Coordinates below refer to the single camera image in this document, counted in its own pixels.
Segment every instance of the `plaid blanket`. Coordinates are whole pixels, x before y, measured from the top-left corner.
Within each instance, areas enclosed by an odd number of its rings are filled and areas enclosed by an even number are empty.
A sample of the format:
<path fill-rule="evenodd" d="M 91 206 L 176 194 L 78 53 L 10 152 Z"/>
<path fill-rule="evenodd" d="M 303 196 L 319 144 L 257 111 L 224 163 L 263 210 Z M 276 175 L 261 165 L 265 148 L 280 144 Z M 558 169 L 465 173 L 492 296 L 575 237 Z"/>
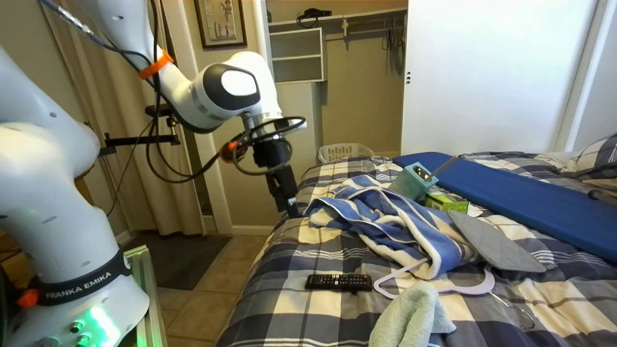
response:
<path fill-rule="evenodd" d="M 515 163 L 506 156 L 498 161 L 525 173 L 539 169 L 525 169 L 519 165 L 521 160 Z M 388 160 L 319 165 L 307 171 L 298 198 L 307 208 L 317 196 L 332 196 L 348 177 L 373 175 L 388 185 L 400 171 L 402 167 Z M 456 347 L 617 343 L 617 267 L 506 215 L 481 206 L 473 210 L 537 256 L 548 271 L 535 275 L 494 271 L 498 283 L 490 294 L 440 294 L 458 331 L 436 335 L 433 341 Z M 396 269 L 400 264 L 379 256 L 348 231 L 311 225 L 309 217 L 288 219 L 271 235 L 219 345 L 369 345 L 375 323 L 392 300 L 377 291 L 307 291 L 307 275 L 363 271 L 379 279 Z M 481 264 L 448 273 L 458 285 L 477 283 L 483 277 Z M 388 281 L 388 291 L 402 293 L 415 281 L 398 277 Z"/>

